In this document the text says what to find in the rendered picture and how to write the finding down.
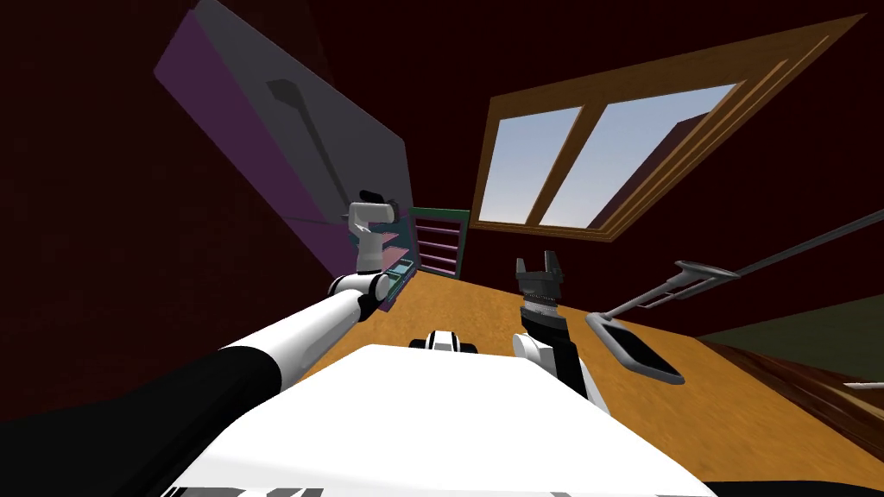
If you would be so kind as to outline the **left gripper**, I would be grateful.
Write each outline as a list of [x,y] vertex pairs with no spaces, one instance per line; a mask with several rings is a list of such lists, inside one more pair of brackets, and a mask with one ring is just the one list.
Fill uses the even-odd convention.
[[394,199],[385,200],[381,194],[368,190],[361,190],[359,198],[359,223],[398,223],[401,220],[400,208]]

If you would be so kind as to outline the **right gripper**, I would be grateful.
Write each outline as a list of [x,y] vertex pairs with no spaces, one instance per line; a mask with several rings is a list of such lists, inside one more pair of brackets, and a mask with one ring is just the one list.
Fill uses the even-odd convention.
[[559,299],[560,285],[564,281],[558,257],[554,251],[545,251],[545,272],[528,272],[522,258],[516,259],[517,281],[524,296],[532,295],[543,299]]

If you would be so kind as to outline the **green shelf with purple boards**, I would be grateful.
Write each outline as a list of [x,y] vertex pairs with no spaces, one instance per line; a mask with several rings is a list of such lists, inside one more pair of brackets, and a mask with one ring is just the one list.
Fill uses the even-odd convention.
[[371,226],[382,236],[382,271],[390,279],[380,311],[392,310],[419,271],[461,278],[469,218],[467,210],[411,207],[397,223]]

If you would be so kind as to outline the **grey and purple cupboard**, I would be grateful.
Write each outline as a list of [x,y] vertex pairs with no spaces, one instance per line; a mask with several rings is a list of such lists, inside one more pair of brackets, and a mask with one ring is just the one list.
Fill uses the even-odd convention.
[[403,140],[218,0],[185,15],[155,76],[332,276],[356,270],[349,209],[267,81],[299,86],[351,203],[368,190],[413,205]]

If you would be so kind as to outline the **grey desk lamp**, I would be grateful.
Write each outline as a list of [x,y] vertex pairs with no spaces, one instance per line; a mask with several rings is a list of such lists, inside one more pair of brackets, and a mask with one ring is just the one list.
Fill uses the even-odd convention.
[[585,321],[602,344],[626,369],[667,384],[684,385],[684,376],[618,321],[619,315],[636,307],[652,309],[672,299],[687,299],[881,221],[884,221],[884,209],[754,262],[736,272],[693,261],[675,261],[675,265],[680,270],[679,274],[662,285],[626,301],[612,311],[589,313],[585,316]]

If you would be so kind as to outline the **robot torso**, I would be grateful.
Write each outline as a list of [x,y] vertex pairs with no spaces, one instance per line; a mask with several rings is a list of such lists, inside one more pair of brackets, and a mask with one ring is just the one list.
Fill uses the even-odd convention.
[[243,415],[177,484],[323,497],[715,497],[529,360],[378,344]]

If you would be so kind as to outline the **brown wooden window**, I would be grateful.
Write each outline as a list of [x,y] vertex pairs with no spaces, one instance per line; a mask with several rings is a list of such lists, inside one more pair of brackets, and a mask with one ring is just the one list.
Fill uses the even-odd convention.
[[[857,15],[842,17],[491,98],[470,226],[477,230],[613,242],[859,21]],[[723,101],[674,146],[597,228],[541,223],[607,104],[716,85],[729,85]],[[578,109],[576,121],[526,221],[483,221],[480,207],[500,121],[572,107]]]

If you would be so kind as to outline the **orange wooden desk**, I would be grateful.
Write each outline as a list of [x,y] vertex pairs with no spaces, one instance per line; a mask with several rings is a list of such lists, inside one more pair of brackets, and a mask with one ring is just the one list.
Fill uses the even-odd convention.
[[[521,304],[513,293],[420,272],[391,311],[357,325],[316,369],[364,345],[406,345],[435,329],[451,330],[482,352],[511,355]],[[884,462],[698,340],[630,325],[685,376],[685,385],[670,386],[623,368],[582,311],[560,313],[613,416],[700,480],[838,481],[884,491]]]

